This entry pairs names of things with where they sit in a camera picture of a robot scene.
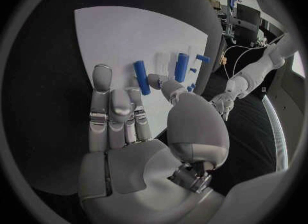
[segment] white table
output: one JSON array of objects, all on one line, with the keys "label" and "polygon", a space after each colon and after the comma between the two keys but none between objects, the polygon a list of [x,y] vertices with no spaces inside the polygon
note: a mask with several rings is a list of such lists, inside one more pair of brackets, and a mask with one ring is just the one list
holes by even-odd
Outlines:
[{"label": "white table", "polygon": [[[178,53],[189,55],[185,87],[195,83],[207,34],[172,17],[129,7],[90,7],[75,11],[75,26],[83,62],[92,82],[96,64],[112,68],[111,89],[129,87],[135,75],[133,62],[143,60],[147,74],[174,76]],[[142,96],[151,133],[156,137],[167,127],[172,105],[160,90]]]}]

